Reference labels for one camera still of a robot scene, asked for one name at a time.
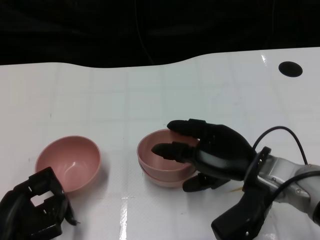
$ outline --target black wire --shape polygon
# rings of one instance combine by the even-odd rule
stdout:
[[[302,179],[306,179],[306,178],[310,178],[310,177],[315,177],[315,176],[320,176],[320,171],[309,171],[309,172],[305,172],[302,174],[299,174],[297,176],[294,176],[290,179],[288,179],[287,181],[285,181],[284,183],[282,183],[279,188],[270,196],[269,200],[266,203],[266,208],[268,208],[272,202],[278,197],[278,195],[286,188],[288,187],[290,184],[292,184],[293,182],[297,182],[299,180]]]
[[[139,41],[140,41],[141,47],[142,47],[143,51],[145,52],[145,54],[146,54],[149,62],[151,63],[151,65],[155,65],[155,62],[151,58],[148,50],[146,49],[146,46],[144,45],[144,42],[142,41],[142,37],[141,37],[141,34],[140,34],[140,28],[139,28],[139,22],[138,22],[137,0],[134,0],[134,17],[135,17],[136,31],[138,33],[138,37],[139,37]]]
[[[261,139],[263,139],[268,133],[270,133],[270,132],[272,132],[274,130],[278,130],[278,129],[286,130],[287,132],[289,132],[292,135],[292,137],[294,138],[294,140],[296,141],[296,144],[298,145],[298,147],[300,149],[304,164],[308,165],[308,161],[307,161],[304,149],[302,148],[298,137],[295,135],[295,133],[291,129],[289,129],[289,128],[285,127],[285,126],[274,126],[274,127],[270,128],[269,130],[265,131],[264,133],[262,133],[261,136],[253,144],[253,147],[252,147],[253,150],[256,150],[256,148],[257,148],[259,142],[261,141]]]

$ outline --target robotic arm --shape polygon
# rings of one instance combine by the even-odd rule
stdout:
[[[185,192],[244,181],[239,203],[211,224],[218,240],[254,239],[273,201],[291,204],[320,225],[320,166],[294,164],[270,155],[267,147],[256,153],[243,136],[224,125],[190,119],[172,121],[167,127],[199,139],[196,147],[173,142],[152,149],[165,159],[191,163],[200,172],[183,184]]]

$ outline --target black hole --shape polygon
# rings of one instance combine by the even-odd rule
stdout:
[[[299,64],[292,61],[284,61],[280,63],[279,71],[283,75],[291,78],[299,77],[303,72],[302,67]]]

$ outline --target robotic hand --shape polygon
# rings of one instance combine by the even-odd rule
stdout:
[[[160,143],[152,152],[168,160],[191,163],[200,172],[183,184],[186,192],[217,188],[230,180],[243,181],[257,154],[247,140],[225,125],[203,120],[171,121],[167,127],[179,134],[199,139],[196,147],[186,143]]]
[[[199,139],[196,147],[173,142],[152,148],[164,159],[191,163],[200,172],[183,184],[185,192],[216,189],[230,180],[244,181],[239,203],[211,224],[218,240],[254,239],[273,201],[291,204],[320,225],[320,166],[272,156],[268,147],[256,153],[243,136],[224,125],[190,119],[171,121],[167,127]],[[304,156],[299,140],[291,134]]]
[[[53,196],[34,206],[31,198]],[[66,219],[77,225],[73,209],[54,171],[48,167],[9,191],[0,202],[0,240],[49,240],[62,234]]]

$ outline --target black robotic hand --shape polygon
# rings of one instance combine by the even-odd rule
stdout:
[[[164,159],[191,163],[200,172],[183,184],[186,192],[217,188],[230,180],[242,181],[256,151],[238,132],[225,125],[189,119],[171,121],[167,127],[199,139],[196,147],[186,143],[160,143],[152,152]]]

